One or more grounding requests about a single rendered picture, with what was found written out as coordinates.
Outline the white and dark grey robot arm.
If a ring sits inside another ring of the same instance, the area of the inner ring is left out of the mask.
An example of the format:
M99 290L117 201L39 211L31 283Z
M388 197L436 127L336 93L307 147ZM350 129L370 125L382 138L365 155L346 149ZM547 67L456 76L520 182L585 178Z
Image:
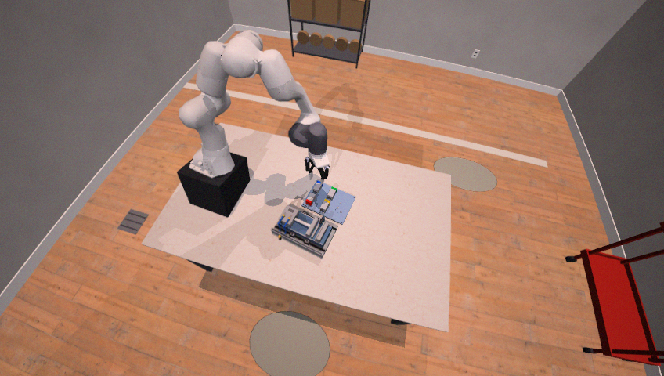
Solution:
M299 119L288 131L290 141L295 146L308 148L309 158L316 168L329 166L327 130L305 90L299 82L295 83L290 68L277 50L262 50L262 39L252 30L241 31L229 43L208 42L204 46L196 79L202 93L179 108L181 122L197 130L202 141L202 148L194 154L194 163L192 160L189 168L211 178L232 171L235 164L225 130L214 120L231 104L230 95L225 92L229 75L253 78L256 74L274 100L294 99L300 108Z

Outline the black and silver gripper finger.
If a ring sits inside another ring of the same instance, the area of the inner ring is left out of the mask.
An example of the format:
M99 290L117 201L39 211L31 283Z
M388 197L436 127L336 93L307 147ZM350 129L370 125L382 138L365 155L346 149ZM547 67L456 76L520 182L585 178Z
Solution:
M319 171L319 173L320 173L320 175L321 175L321 183L320 183L320 185L323 184L324 179L327 179L328 172L329 172L329 167L330 167L330 166L326 166L326 167L324 167L324 170L325 170L325 171L323 170L323 168L318 168L318 171ZM327 170L328 170L328 171L327 171Z
M309 172L309 179L310 179L310 180L311 180L312 177L313 177L313 168L314 168L314 165L313 165L313 164L312 164L312 166L311 166L311 168L310 168L310 165L309 165L309 157L306 157L306 158L305 158L305 170L306 170L307 172Z

